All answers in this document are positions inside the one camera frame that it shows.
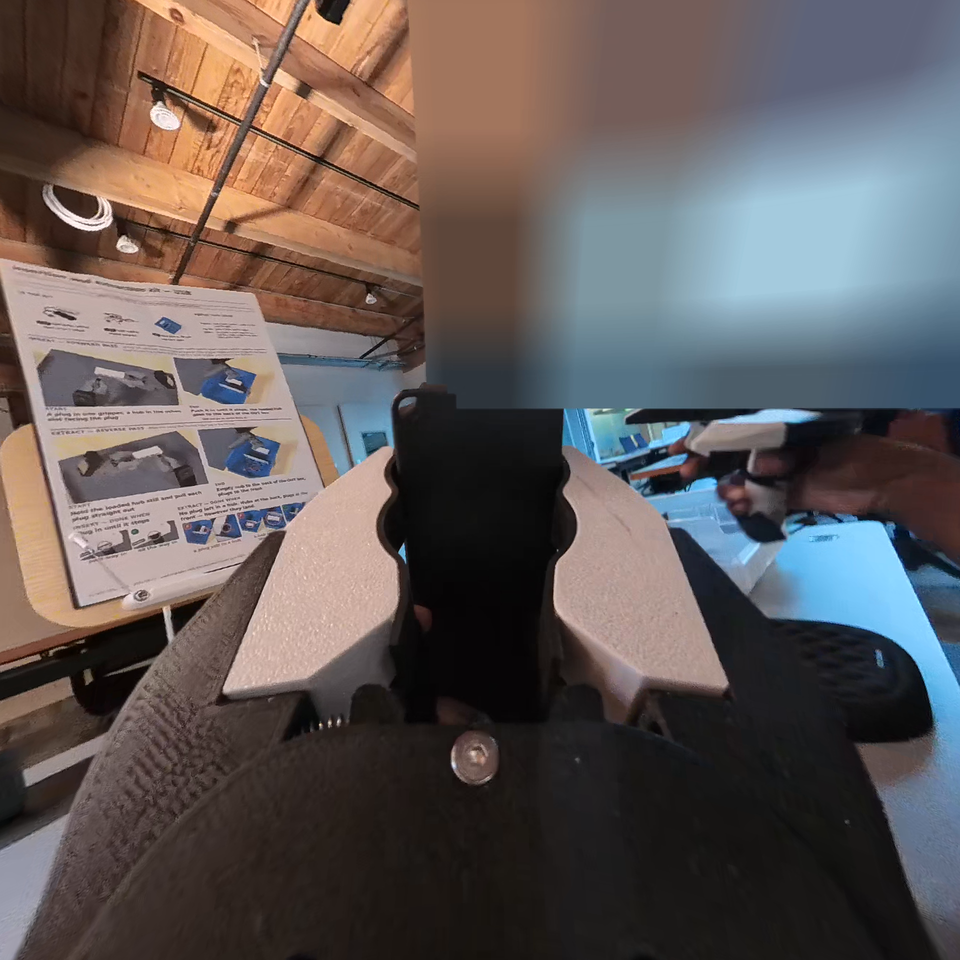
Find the person's right forearm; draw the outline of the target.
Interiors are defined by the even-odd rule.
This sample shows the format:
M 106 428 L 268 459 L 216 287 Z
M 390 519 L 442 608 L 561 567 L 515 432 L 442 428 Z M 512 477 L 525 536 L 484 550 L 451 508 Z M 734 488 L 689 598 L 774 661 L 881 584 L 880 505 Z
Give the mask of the person's right forearm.
M 917 444 L 897 442 L 885 483 L 890 517 L 918 538 L 959 560 L 959 459 Z

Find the person's right hand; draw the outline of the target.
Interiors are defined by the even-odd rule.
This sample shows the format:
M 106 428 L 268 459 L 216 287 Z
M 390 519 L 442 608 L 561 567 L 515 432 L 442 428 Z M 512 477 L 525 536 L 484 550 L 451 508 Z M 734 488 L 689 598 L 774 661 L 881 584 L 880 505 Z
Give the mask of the person's right hand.
M 914 451 L 897 441 L 856 435 L 813 448 L 756 453 L 748 478 L 729 479 L 720 497 L 738 516 L 760 510 L 754 494 L 762 481 L 779 489 L 780 512 L 881 517 L 898 514 L 896 486 L 910 473 Z

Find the black divider panel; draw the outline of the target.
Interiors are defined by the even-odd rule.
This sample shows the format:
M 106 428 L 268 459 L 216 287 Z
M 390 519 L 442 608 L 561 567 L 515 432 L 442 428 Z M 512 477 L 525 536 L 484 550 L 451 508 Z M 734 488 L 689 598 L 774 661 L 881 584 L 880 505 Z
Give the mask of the black divider panel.
M 559 638 L 551 589 L 555 520 L 569 472 L 563 412 L 473 409 L 440 387 L 391 404 L 386 532 L 405 548 L 408 617 L 393 689 L 406 717 L 432 722 L 448 698 L 493 722 L 539 722 Z

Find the printed instruction sheet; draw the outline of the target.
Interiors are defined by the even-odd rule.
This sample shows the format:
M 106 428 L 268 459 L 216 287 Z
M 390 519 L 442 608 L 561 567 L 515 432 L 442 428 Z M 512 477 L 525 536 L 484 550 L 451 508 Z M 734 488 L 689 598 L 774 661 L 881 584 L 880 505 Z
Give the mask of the printed instruction sheet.
M 2 261 L 81 609 L 232 572 L 326 486 L 252 294 Z

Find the black light track rail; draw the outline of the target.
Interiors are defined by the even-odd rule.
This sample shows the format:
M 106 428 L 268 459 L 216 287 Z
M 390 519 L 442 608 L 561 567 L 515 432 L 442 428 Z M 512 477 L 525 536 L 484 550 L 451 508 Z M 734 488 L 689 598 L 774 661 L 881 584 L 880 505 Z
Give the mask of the black light track rail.
M 243 121 L 241 118 L 222 110 L 220 107 L 212 103 L 208 103 L 203 100 L 200 100 L 197 97 L 193 96 L 192 94 L 187 93 L 185 90 L 181 90 L 175 87 L 174 85 L 166 82 L 165 80 L 154 77 L 142 70 L 138 70 L 136 72 L 136 77 L 138 78 L 138 80 L 150 86 L 151 95 L 157 94 L 159 95 L 161 100 L 165 96 L 170 95 L 173 97 L 175 102 L 177 102 L 182 106 L 185 106 L 186 116 L 188 119 L 194 119 L 195 117 L 192 114 L 195 114 L 196 113 L 195 109 L 198 109 L 204 114 L 207 114 L 220 121 L 224 121 L 234 127 L 239 128 L 239 127 L 242 127 L 243 125 Z M 411 210 L 420 211 L 421 209 L 420 206 L 416 202 L 414 202 L 414 200 L 412 200 L 411 198 L 406 198 L 399 193 L 396 193 L 372 180 L 367 179 L 364 176 L 361 176 L 359 174 L 354 174 L 354 172 L 327 160 L 326 158 L 319 155 L 318 153 L 315 153 L 310 150 L 306 150 L 301 146 L 297 146 L 289 142 L 288 140 L 285 140 L 273 133 L 270 133 L 269 131 L 259 126 L 250 125 L 246 129 L 246 132 L 249 135 L 254 135 L 257 138 L 264 139 L 276 147 L 279 147 L 283 150 L 291 152 L 297 155 L 298 157 L 313 163 L 314 165 L 317 165 L 328 171 L 332 171 L 333 173 L 338 174 L 352 181 L 354 184 L 363 186 L 384 197 L 387 197 L 392 201 L 396 201 Z

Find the white plastic bin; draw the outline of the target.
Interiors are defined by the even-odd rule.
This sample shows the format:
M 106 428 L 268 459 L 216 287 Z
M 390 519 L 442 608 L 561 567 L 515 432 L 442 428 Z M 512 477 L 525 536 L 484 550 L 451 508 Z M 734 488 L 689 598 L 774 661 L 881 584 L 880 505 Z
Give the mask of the white plastic bin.
M 750 539 L 717 497 L 715 486 L 695 485 L 647 500 L 671 528 L 689 534 L 744 594 L 752 592 L 786 545 L 785 540 L 758 543 Z

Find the pale wooden display board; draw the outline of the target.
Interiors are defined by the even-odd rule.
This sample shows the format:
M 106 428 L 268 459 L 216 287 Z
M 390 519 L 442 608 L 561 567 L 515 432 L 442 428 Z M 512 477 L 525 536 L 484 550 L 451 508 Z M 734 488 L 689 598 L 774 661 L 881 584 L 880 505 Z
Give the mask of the pale wooden display board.
M 161 612 L 160 606 L 127 610 L 119 599 L 73 605 L 34 426 L 20 426 L 4 439 L 2 481 L 27 598 L 57 634 L 89 636 Z

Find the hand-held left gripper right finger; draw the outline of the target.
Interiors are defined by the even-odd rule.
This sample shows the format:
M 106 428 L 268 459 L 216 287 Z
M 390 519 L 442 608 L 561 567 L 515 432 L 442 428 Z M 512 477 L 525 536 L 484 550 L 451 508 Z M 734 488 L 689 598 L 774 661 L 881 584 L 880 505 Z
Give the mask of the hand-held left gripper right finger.
M 554 572 L 561 676 L 594 688 L 610 722 L 636 719 L 652 692 L 721 700 L 727 675 L 666 522 L 579 450 L 561 451 L 574 526 Z

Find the black mesh cushion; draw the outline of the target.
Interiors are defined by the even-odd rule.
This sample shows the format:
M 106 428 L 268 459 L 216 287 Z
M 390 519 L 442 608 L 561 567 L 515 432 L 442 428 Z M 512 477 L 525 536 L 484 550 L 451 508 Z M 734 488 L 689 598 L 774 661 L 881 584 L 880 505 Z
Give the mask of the black mesh cushion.
M 851 741 L 899 743 L 931 733 L 933 712 L 922 672 L 898 643 L 831 622 L 774 618 L 773 624 L 814 671 Z

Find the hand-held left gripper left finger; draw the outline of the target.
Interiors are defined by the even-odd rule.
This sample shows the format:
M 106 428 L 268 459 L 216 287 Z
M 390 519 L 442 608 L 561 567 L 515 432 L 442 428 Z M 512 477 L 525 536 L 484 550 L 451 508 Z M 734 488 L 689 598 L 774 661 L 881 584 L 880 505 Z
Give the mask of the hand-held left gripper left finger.
M 395 450 L 322 490 L 286 529 L 223 684 L 230 701 L 308 694 L 323 719 L 394 678 L 406 564 Z

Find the black ceiling pipe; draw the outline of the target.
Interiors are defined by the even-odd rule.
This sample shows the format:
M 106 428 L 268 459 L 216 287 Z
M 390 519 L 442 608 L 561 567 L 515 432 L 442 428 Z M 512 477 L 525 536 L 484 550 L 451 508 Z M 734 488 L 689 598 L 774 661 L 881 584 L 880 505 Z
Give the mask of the black ceiling pipe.
M 171 275 L 171 284 L 174 286 L 180 284 L 186 269 L 193 258 L 196 247 L 208 225 L 210 216 L 215 205 L 217 204 L 217 201 L 219 200 L 221 191 L 226 185 L 226 181 L 232 172 L 234 163 L 237 160 L 243 143 L 247 135 L 250 133 L 255 120 L 257 119 L 262 102 L 265 99 L 267 92 L 270 90 L 270 86 L 276 78 L 277 73 L 279 72 L 291 42 L 294 39 L 296 30 L 298 29 L 300 22 L 302 21 L 309 6 L 310 1 L 294 2 L 290 17 L 279 35 L 278 41 L 270 56 L 270 60 L 266 66 L 261 65 L 259 67 L 257 86 L 254 88 L 250 97 L 244 117 L 234 133 L 234 137 L 230 142 L 230 146 L 225 157 L 223 158 L 217 176 L 213 181 L 203 209 L 198 217 L 198 221 L 195 223 L 187 244 L 176 264 L 173 274 Z

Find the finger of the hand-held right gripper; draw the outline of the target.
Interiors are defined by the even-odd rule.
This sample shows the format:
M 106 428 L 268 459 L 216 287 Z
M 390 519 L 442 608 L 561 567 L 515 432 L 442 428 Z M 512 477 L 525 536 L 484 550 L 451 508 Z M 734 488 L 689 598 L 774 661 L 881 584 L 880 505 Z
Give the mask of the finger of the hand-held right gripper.
M 697 455 L 715 452 L 777 450 L 786 441 L 786 423 L 755 414 L 690 421 L 685 449 Z

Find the white clear-legged display stand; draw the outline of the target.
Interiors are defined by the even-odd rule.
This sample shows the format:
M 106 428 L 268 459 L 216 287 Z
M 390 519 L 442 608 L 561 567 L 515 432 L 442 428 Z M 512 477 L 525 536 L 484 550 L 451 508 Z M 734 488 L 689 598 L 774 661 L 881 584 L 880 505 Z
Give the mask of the white clear-legged display stand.
M 78 547 L 81 560 L 93 564 L 113 583 L 116 589 L 124 592 L 122 607 L 125 611 L 146 611 L 152 607 L 161 608 L 166 641 L 168 643 L 174 641 L 176 631 L 169 603 L 162 603 L 159 595 L 155 595 L 151 588 L 134 588 L 131 586 L 110 562 L 110 558 L 117 556 L 117 550 L 122 546 L 121 543 L 106 539 L 94 542 L 77 531 L 67 534 L 67 539 L 71 544 Z

